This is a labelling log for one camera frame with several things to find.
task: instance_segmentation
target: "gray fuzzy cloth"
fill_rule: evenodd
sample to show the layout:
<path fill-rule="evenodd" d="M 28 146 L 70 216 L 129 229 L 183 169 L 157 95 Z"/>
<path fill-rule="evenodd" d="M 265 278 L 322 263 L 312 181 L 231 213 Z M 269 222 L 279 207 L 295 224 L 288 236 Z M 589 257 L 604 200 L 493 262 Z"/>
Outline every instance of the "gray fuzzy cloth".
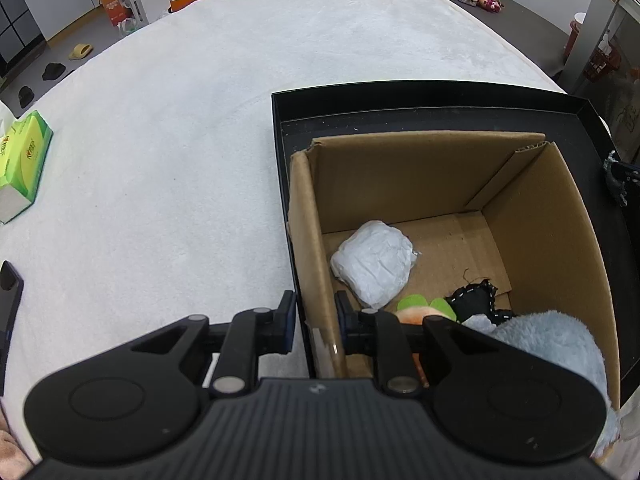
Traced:
<path fill-rule="evenodd" d="M 515 317 L 487 335 L 567 368 L 591 381 L 607 405 L 607 420 L 592 456 L 601 456 L 606 447 L 617 439 L 620 425 L 618 415 L 611 407 L 607 395 L 604 359 L 593 336 L 583 323 L 551 310 L 542 314 Z"/>

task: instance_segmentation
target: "black tray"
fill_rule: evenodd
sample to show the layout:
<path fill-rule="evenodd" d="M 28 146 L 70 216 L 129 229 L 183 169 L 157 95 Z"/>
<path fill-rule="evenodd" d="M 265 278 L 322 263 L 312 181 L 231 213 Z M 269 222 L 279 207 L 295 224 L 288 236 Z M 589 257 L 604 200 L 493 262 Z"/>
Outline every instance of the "black tray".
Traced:
<path fill-rule="evenodd" d="M 602 161 L 614 150 L 585 99 L 531 88 L 462 81 L 388 81 L 273 94 L 273 123 L 285 220 L 289 157 L 315 137 L 411 130 L 542 132 L 555 142 L 593 223 L 609 277 L 618 328 L 621 402 L 640 384 L 640 211 L 620 209 L 607 192 Z M 296 286 L 293 253 L 289 254 Z M 314 376 L 302 305 L 298 309 Z"/>

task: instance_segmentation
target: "black slipper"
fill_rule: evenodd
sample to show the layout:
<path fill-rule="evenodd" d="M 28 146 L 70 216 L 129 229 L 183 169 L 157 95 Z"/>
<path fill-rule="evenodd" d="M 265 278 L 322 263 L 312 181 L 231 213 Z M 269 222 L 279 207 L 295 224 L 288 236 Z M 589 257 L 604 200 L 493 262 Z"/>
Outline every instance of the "black slipper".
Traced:
<path fill-rule="evenodd" d="M 42 73 L 43 81 L 54 81 L 65 73 L 66 66 L 62 63 L 49 63 Z"/>
<path fill-rule="evenodd" d="M 18 92 L 18 99 L 20 99 L 20 106 L 22 108 L 26 108 L 27 106 L 29 106 L 29 103 L 33 101 L 34 97 L 35 96 L 33 95 L 33 90 L 31 90 L 31 88 L 29 88 L 28 86 L 23 86 Z"/>

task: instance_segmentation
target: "ribbed black surface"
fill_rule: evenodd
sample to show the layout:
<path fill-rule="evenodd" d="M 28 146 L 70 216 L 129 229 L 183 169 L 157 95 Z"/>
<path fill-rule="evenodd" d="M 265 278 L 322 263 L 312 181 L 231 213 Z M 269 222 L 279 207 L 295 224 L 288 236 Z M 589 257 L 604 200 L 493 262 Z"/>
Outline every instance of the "ribbed black surface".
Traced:
<path fill-rule="evenodd" d="M 202 423 L 154 458 L 111 469 L 45 460 L 29 480 L 500 480 L 608 478 L 583 458 L 540 468 L 499 465 L 445 439 L 412 400 L 369 380 L 264 380 L 219 400 Z"/>

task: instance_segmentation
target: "wooden baseboard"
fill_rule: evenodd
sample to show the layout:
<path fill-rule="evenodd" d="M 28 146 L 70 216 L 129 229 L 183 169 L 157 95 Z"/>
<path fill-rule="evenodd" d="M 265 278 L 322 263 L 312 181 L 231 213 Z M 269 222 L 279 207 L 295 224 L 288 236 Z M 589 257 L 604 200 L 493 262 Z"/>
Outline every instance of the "wooden baseboard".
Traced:
<path fill-rule="evenodd" d="M 80 16 L 73 23 L 69 23 L 65 28 L 63 28 L 59 33 L 57 33 L 53 38 L 47 40 L 47 44 L 49 46 L 55 46 L 60 43 L 60 41 L 68 38 L 71 34 L 73 34 L 76 30 L 83 27 L 89 22 L 92 22 L 97 16 L 100 16 L 104 12 L 102 6 L 95 7 L 95 9 L 90 10 L 88 13 Z"/>

